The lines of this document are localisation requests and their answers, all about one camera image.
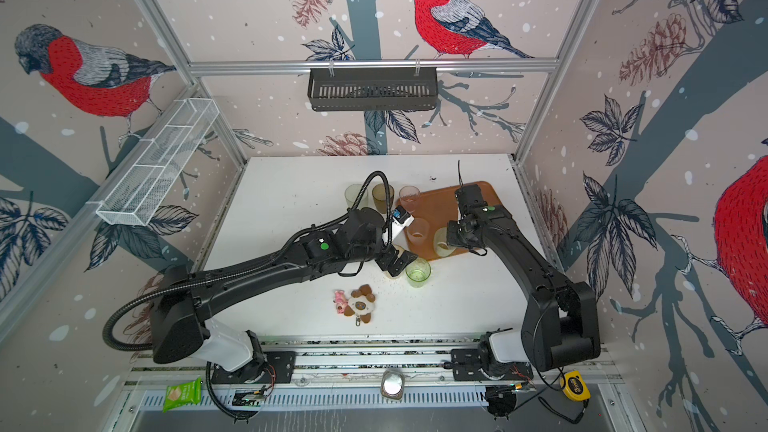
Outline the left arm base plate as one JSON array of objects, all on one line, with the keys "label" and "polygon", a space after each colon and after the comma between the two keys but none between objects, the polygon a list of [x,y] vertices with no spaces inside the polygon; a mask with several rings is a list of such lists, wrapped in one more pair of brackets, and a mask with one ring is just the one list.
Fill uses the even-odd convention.
[{"label": "left arm base plate", "polygon": [[265,352],[262,362],[251,361],[234,372],[216,365],[212,372],[215,385],[288,384],[291,382],[297,354],[294,351]]}]

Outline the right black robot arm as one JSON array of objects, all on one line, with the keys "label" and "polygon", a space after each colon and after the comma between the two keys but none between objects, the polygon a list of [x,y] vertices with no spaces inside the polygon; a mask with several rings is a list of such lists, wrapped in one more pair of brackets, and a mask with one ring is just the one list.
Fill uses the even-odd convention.
[{"label": "right black robot arm", "polygon": [[448,223],[448,243],[472,253],[492,251],[520,286],[526,309],[519,336],[527,361],[544,372],[599,357],[594,290],[551,265],[510,212],[484,200],[477,184],[459,187],[455,197],[460,219]]}]

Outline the pink textured glass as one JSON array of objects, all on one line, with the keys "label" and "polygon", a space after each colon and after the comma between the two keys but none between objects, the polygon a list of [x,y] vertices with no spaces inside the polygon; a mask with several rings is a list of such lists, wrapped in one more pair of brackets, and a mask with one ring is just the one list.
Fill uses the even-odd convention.
[{"label": "pink textured glass", "polygon": [[430,224],[423,218],[415,218],[406,228],[407,241],[411,246],[423,245],[430,234]]}]

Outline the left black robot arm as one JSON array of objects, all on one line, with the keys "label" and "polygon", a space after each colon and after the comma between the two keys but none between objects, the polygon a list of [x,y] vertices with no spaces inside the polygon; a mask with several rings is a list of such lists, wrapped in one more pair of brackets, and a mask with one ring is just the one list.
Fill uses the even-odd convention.
[{"label": "left black robot arm", "polygon": [[391,241],[412,221],[401,206],[390,219],[371,208],[355,209],[341,223],[312,228],[273,254],[195,274],[172,268],[151,301],[154,362],[195,357],[228,372],[262,367],[266,360],[255,333],[233,329],[218,321],[217,314],[280,287],[342,274],[352,263],[373,261],[397,276],[416,256],[398,252]]}]

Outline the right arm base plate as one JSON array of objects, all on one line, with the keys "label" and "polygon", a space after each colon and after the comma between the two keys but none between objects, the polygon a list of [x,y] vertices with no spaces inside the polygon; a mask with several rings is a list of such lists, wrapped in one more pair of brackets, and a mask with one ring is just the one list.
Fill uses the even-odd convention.
[{"label": "right arm base plate", "polygon": [[442,367],[457,382],[533,380],[528,362],[499,362],[488,349],[452,349]]}]

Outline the pink ribbed clear glass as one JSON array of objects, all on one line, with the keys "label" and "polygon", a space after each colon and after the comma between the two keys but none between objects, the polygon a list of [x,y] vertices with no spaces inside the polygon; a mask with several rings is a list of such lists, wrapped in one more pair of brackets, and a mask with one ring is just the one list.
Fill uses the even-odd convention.
[{"label": "pink ribbed clear glass", "polygon": [[418,207],[421,191],[411,185],[404,186],[399,192],[400,205],[410,214],[413,214]]}]

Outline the pale green textured glass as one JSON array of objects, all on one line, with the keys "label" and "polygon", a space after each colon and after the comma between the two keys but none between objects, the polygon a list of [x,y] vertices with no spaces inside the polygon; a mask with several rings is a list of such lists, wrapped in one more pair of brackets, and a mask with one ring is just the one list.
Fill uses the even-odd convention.
[{"label": "pale green textured glass", "polygon": [[438,229],[433,236],[433,250],[439,258],[450,256],[456,248],[451,246],[447,240],[447,228]]}]

